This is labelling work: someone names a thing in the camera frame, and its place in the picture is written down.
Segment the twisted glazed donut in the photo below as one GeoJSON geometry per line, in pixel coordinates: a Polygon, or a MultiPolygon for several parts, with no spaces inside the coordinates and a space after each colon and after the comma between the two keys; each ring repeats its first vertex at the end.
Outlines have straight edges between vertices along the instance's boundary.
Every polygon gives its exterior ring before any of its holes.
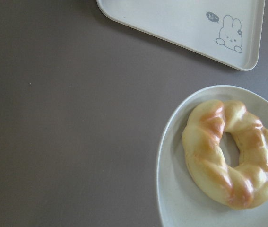
{"type": "Polygon", "coordinates": [[[208,100],[196,106],[182,133],[185,161],[196,185],[232,209],[250,209],[268,200],[268,129],[240,101],[208,100]],[[220,142],[231,134],[239,164],[225,162],[220,142]]]}

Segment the white round plate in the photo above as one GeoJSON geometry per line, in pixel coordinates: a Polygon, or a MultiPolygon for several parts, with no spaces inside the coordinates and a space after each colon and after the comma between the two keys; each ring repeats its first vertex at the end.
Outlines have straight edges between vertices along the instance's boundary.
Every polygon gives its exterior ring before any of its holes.
{"type": "Polygon", "coordinates": [[[218,85],[188,96],[169,119],[158,149],[156,193],[164,227],[268,227],[268,201],[253,209],[233,210],[206,196],[185,165],[182,131],[192,109],[209,100],[240,100],[268,128],[268,101],[241,87],[218,85]]]}

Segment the cream rabbit print tray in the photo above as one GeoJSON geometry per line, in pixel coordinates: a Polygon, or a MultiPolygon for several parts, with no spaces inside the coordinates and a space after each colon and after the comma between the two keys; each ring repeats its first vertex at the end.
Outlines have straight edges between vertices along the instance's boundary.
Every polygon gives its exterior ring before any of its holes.
{"type": "Polygon", "coordinates": [[[111,20],[241,71],[259,59],[263,0],[99,0],[111,20]]]}

